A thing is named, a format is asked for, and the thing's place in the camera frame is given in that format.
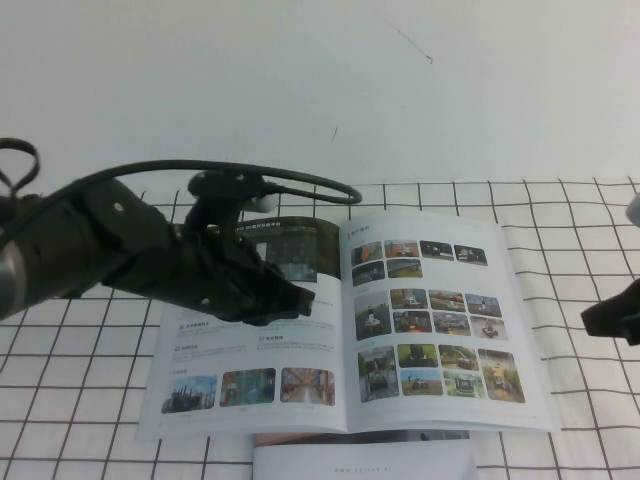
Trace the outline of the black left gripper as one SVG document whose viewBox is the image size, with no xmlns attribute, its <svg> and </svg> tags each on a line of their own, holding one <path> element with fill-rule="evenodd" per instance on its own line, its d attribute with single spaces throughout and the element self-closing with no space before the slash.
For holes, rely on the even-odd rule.
<svg viewBox="0 0 640 480">
<path fill-rule="evenodd" d="M 289 282 L 244 237 L 207 228 L 185 232 L 180 245 L 186 250 L 169 280 L 169 304 L 258 327 L 311 315 L 315 292 Z"/>
</svg>

